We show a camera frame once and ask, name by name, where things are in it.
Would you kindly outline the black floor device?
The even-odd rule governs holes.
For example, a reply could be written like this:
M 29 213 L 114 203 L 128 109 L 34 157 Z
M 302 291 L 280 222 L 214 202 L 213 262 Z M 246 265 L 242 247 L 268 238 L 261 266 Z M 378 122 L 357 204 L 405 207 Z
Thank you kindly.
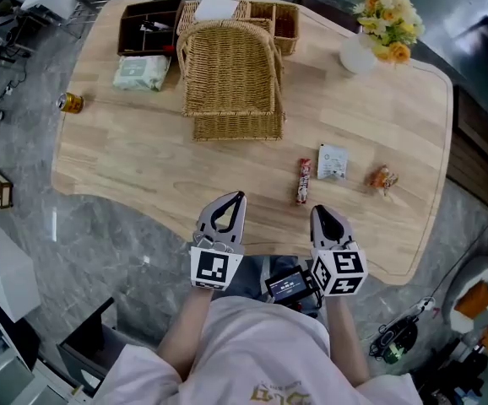
M 369 348 L 369 356 L 388 365 L 399 362 L 418 338 L 418 316 L 402 316 L 388 326 L 381 326 Z

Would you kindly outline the dark brown organizer box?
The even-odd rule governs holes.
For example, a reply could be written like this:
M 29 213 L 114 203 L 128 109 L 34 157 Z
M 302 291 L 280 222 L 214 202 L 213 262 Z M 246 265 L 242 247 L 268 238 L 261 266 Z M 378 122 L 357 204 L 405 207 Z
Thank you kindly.
M 155 0 L 126 6 L 120 21 L 117 54 L 147 57 L 176 54 L 183 0 Z

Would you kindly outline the red striped snack bar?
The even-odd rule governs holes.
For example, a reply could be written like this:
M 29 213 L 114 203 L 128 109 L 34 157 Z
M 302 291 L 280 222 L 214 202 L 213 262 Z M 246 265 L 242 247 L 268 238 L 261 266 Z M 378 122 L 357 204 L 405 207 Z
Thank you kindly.
M 296 193 L 296 203 L 305 204 L 309 190 L 309 180 L 311 175 L 312 161 L 310 159 L 301 159 L 299 182 Z

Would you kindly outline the orange candy wrapper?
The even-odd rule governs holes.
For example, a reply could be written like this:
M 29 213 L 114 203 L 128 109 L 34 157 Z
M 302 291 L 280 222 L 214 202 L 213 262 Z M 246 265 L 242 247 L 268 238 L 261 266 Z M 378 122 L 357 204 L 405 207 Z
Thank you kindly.
M 382 165 L 371 173 L 368 185 L 387 196 L 391 187 L 395 186 L 398 181 L 399 175 L 392 172 L 387 165 Z

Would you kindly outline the white vase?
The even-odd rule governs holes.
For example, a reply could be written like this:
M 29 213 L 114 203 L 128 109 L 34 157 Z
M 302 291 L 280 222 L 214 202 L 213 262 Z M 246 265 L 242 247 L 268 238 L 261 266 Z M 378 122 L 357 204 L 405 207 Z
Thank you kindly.
M 339 49 L 339 60 L 353 74 L 369 73 L 377 64 L 372 52 L 373 41 L 365 33 L 345 39 Z

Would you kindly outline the dark wooden bench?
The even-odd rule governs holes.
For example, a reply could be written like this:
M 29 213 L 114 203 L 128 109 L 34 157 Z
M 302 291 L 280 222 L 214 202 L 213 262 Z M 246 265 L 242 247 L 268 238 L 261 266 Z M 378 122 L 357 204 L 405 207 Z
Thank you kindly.
M 488 207 L 488 113 L 458 85 L 447 177 Z

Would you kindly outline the orange cushion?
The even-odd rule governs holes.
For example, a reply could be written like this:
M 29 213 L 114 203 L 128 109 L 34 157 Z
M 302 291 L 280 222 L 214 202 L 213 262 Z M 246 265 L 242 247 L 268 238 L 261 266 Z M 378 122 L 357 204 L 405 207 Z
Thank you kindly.
M 454 306 L 454 309 L 474 320 L 488 307 L 488 283 L 479 281 Z

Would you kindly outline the white square sachet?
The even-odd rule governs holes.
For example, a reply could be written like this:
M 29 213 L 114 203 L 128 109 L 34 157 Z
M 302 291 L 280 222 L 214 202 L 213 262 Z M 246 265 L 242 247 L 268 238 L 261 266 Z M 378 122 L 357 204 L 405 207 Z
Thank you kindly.
M 318 152 L 317 178 L 346 178 L 349 154 L 345 148 L 322 143 Z

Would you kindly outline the person's left forearm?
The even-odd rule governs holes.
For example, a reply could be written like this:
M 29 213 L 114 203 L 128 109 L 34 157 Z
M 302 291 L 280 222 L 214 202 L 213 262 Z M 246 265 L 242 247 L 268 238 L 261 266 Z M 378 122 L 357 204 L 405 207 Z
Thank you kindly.
M 196 358 L 213 293 L 212 289 L 192 287 L 157 348 L 159 357 L 176 371 L 182 381 L 189 376 Z

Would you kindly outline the green wet wipes pack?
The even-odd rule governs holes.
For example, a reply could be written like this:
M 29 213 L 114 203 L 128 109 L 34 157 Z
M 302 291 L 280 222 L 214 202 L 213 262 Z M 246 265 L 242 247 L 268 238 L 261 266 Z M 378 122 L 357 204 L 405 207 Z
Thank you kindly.
M 120 57 L 112 85 L 132 91 L 160 91 L 171 65 L 163 55 Z

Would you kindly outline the person's white shirt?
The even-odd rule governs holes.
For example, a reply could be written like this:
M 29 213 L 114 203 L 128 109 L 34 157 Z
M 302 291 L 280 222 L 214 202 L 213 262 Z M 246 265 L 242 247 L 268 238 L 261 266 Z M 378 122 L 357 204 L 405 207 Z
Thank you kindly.
M 327 329 L 281 305 L 215 300 L 190 375 L 128 345 L 94 405 L 422 405 L 410 375 L 353 387 L 332 362 Z

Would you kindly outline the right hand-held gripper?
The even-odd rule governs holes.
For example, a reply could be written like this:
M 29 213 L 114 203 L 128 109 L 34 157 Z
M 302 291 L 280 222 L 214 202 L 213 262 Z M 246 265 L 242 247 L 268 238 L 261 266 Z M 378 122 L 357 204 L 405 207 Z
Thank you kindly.
M 312 208 L 310 217 L 311 275 L 325 297 L 356 294 L 368 276 L 366 253 L 353 240 L 349 220 L 324 205 Z M 322 241 L 339 247 L 320 249 Z

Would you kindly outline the large wicker basket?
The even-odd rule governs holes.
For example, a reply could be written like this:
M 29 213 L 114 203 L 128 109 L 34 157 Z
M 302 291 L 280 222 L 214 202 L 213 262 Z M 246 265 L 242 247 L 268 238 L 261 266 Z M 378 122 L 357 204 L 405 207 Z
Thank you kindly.
M 283 63 L 270 23 L 198 22 L 178 39 L 182 114 L 196 141 L 280 140 Z

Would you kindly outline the white jacket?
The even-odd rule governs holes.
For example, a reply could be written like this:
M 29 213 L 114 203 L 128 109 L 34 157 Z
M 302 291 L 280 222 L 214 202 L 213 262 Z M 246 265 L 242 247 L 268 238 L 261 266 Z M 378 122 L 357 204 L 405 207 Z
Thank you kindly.
M 0 16 L 0 46 L 8 46 L 19 30 L 19 21 L 14 14 Z

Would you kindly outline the white cabinet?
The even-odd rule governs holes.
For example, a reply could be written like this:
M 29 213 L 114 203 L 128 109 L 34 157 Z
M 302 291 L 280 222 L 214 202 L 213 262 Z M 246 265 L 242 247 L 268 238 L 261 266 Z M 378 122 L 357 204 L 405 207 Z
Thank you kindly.
M 0 228 L 0 307 L 16 322 L 40 304 L 33 261 Z

